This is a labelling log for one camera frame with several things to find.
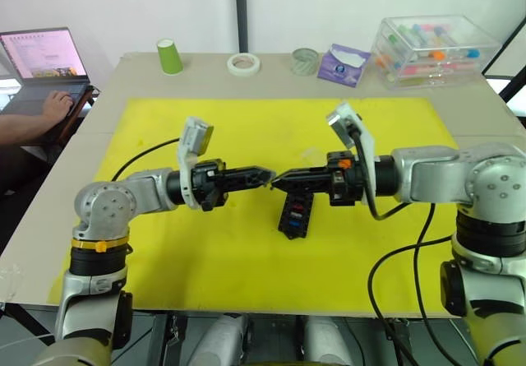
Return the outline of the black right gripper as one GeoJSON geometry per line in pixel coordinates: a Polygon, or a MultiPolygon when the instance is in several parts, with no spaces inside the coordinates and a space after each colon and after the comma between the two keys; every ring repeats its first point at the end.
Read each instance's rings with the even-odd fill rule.
{"type": "Polygon", "coordinates": [[[273,179],[273,187],[293,194],[328,192],[332,206],[354,206],[364,194],[364,177],[357,156],[351,151],[334,151],[326,157],[327,168],[286,170],[273,179]],[[330,182],[315,180],[325,178],[327,169],[330,182]]]}

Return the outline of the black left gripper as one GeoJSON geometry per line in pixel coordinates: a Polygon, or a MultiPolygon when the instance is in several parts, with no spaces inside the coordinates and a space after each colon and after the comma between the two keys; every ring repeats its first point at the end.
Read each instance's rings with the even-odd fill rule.
{"type": "Polygon", "coordinates": [[[228,193],[264,187],[274,177],[275,171],[257,165],[226,169],[221,159],[205,160],[191,170],[191,189],[199,207],[212,211],[225,205],[228,193]]]}

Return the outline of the person's bare hand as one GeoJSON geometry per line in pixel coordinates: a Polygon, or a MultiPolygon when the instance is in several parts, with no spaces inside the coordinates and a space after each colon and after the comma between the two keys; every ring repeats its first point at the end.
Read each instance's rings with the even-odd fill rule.
{"type": "Polygon", "coordinates": [[[73,99],[68,92],[53,90],[44,101],[42,118],[47,123],[60,123],[72,106],[73,99]]]}

